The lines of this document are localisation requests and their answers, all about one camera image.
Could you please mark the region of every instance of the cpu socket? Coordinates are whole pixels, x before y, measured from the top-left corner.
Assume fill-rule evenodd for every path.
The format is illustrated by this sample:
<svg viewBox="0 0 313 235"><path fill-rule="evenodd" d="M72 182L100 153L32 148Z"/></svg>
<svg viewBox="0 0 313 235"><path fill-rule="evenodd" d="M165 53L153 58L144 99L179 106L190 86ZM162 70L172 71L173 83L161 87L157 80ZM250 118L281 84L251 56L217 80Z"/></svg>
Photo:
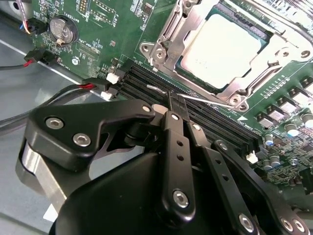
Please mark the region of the cpu socket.
<svg viewBox="0 0 313 235"><path fill-rule="evenodd" d="M154 71L212 102L245 112L247 100L312 44L286 26L277 32L230 0L178 0L156 42L140 44Z"/></svg>

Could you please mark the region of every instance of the black dimm slot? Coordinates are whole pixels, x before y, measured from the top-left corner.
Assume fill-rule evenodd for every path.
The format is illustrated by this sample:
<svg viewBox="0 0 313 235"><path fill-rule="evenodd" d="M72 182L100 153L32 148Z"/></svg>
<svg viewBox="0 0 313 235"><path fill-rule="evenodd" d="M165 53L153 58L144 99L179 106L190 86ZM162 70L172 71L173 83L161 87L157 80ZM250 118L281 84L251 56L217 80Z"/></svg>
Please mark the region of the black dimm slot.
<svg viewBox="0 0 313 235"><path fill-rule="evenodd" d="M124 79L121 79L118 83L118 95L122 95L127 99L143 99L151 105L160 103L163 96L148 89L147 85L156 86L164 91L184 92L181 88L166 82L157 74L132 61L126 62L120 69L126 74ZM241 156L245 156L252 150L259 150L262 139L256 133L249 131L204 103L186 99L186 105L190 119L202 126L210 142L217 139L224 140Z"/></svg>

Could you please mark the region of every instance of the red wire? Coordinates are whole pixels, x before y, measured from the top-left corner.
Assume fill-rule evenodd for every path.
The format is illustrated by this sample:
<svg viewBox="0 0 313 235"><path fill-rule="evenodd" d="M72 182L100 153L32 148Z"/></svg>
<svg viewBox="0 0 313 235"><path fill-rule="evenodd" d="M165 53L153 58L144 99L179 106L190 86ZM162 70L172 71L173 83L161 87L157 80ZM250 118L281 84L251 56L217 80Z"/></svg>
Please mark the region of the red wire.
<svg viewBox="0 0 313 235"><path fill-rule="evenodd" d="M29 61L27 61L25 64L23 64L23 66L24 66L24 67L27 67L27 66L29 66L31 63L33 63L33 61L32 61L32 60L29 60Z"/></svg>
<svg viewBox="0 0 313 235"><path fill-rule="evenodd" d="M94 88L94 85L91 83L85 84L85 85L79 85L79 88L83 88L83 89L92 89Z"/></svg>

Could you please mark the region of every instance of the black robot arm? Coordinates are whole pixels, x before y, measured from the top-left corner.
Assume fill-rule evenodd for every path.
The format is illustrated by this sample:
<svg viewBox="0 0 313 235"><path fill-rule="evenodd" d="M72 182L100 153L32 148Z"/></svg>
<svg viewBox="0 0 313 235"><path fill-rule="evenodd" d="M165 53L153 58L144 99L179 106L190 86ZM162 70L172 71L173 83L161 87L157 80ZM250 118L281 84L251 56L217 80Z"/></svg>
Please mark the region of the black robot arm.
<svg viewBox="0 0 313 235"><path fill-rule="evenodd" d="M51 235L308 235L283 198L221 140L210 144L184 99L43 107L26 127L16 172L59 213ZM143 154L90 180L113 152Z"/></svg>

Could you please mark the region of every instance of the electrolytic capacitor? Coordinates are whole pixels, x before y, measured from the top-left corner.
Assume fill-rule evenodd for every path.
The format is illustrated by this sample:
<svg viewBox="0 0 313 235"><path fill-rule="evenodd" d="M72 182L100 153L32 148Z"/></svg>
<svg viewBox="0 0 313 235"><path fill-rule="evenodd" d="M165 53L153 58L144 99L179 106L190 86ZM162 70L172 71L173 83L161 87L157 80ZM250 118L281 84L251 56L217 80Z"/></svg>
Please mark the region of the electrolytic capacitor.
<svg viewBox="0 0 313 235"><path fill-rule="evenodd" d="M273 146L273 135L271 134L266 134L264 135L264 143L266 146Z"/></svg>
<svg viewBox="0 0 313 235"><path fill-rule="evenodd" d="M269 160L270 160L270 165L273 168L280 165L279 156L271 156Z"/></svg>
<svg viewBox="0 0 313 235"><path fill-rule="evenodd" d="M289 179L289 180L288 180L288 184L289 184L291 187L294 187L294 186L295 186L295 180L294 180L294 179Z"/></svg>
<svg viewBox="0 0 313 235"><path fill-rule="evenodd" d="M297 175L297 176L294 178L294 181L295 181L295 183L296 183L297 185L301 185L301 184L302 184L300 175Z"/></svg>
<svg viewBox="0 0 313 235"><path fill-rule="evenodd" d="M263 161L263 169L264 170L271 170L273 167L270 165L270 160L264 160Z"/></svg>
<svg viewBox="0 0 313 235"><path fill-rule="evenodd" d="M297 126L294 124L287 124L285 126L285 130L287 132L287 134L291 137L296 137L297 135L299 135L299 131L297 130Z"/></svg>
<svg viewBox="0 0 313 235"><path fill-rule="evenodd" d="M312 114L303 114L301 119L306 128L313 128L313 115Z"/></svg>

